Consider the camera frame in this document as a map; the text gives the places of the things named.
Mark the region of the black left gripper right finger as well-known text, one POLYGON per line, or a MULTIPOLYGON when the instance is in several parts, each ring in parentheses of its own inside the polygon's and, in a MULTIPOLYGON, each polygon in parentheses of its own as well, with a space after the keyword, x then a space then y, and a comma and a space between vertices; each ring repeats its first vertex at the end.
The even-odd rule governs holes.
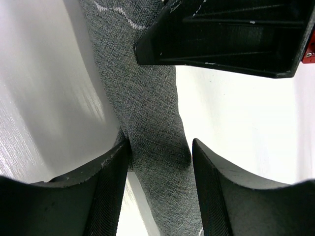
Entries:
POLYGON ((255 175, 198 139, 192 159, 207 236, 312 236, 315 182, 285 184, 255 175))

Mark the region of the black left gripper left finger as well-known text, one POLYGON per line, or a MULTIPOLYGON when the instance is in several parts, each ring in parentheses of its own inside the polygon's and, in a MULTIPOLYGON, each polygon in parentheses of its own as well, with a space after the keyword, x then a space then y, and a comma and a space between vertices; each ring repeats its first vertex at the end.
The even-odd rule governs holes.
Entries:
POLYGON ((3 236, 114 236, 121 212, 130 144, 123 141, 48 182, 0 178, 3 236))

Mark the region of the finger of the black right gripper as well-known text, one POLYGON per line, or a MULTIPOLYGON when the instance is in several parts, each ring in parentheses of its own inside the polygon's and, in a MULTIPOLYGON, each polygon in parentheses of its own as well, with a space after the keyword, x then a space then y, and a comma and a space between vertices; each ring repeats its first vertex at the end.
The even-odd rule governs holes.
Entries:
POLYGON ((135 55, 140 65, 290 78, 314 24, 313 0, 168 0, 135 55))

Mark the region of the grey cloth napkin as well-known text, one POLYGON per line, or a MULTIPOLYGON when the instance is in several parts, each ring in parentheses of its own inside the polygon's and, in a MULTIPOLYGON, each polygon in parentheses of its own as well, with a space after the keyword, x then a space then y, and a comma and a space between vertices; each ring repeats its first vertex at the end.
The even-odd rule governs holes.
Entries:
POLYGON ((93 57, 127 138, 135 172, 163 236, 204 234, 191 152, 178 109, 174 66, 140 66, 134 46, 160 0, 82 0, 93 57))

